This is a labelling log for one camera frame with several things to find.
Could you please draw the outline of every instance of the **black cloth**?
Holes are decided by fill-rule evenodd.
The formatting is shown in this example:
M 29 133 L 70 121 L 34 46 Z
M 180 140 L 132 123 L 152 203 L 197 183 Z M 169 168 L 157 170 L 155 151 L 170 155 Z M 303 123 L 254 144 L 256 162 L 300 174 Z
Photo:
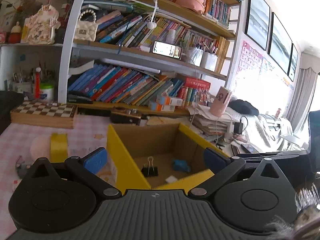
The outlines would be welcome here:
M 259 110 L 257 108 L 253 107 L 249 102 L 241 99 L 231 101 L 228 106 L 240 114 L 259 115 Z
M 0 91 L 0 134 L 11 123 L 10 111 L 23 103 L 24 96 L 13 91 Z

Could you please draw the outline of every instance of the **ribbed gray surface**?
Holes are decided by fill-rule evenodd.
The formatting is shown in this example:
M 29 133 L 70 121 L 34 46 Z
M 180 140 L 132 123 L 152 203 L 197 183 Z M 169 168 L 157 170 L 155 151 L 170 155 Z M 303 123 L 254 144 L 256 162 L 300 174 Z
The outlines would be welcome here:
M 105 200 L 86 223 L 56 234 L 20 229 L 9 240 L 260 240 L 223 224 L 205 201 L 191 200 L 182 190 L 129 190 Z

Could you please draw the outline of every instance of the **power adapter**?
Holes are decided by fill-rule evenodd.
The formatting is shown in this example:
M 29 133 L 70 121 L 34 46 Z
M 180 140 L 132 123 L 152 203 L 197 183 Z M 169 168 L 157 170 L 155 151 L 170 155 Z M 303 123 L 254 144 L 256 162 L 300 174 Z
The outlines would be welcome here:
M 242 132 L 243 132 L 243 123 L 235 122 L 235 126 L 233 128 L 233 133 L 242 134 Z

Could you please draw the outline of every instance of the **black picture frame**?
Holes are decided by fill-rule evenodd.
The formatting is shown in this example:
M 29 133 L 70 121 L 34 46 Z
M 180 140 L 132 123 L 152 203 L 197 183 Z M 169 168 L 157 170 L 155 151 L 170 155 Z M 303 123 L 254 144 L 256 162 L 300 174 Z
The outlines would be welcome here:
M 298 56 L 299 56 L 299 53 L 298 53 L 296 47 L 294 46 L 294 44 L 292 44 L 290 65 L 289 65 L 289 69 L 288 69 L 288 73 L 287 73 L 288 77 L 290 78 L 290 80 L 292 82 L 294 81 L 294 76 L 295 76 L 296 69 L 297 69 Z
M 270 11 L 270 6 L 265 0 L 248 0 L 247 22 L 244 33 L 263 50 L 267 50 Z
M 288 74 L 291 60 L 292 40 L 274 12 L 271 17 L 270 29 L 268 55 L 286 74 Z

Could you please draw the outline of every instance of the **ceiling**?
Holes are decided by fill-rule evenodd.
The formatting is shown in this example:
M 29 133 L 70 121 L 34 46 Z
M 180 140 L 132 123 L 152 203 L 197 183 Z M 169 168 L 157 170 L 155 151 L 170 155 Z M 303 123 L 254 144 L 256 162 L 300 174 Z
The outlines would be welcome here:
M 272 0 L 277 16 L 301 51 L 320 57 L 320 0 Z

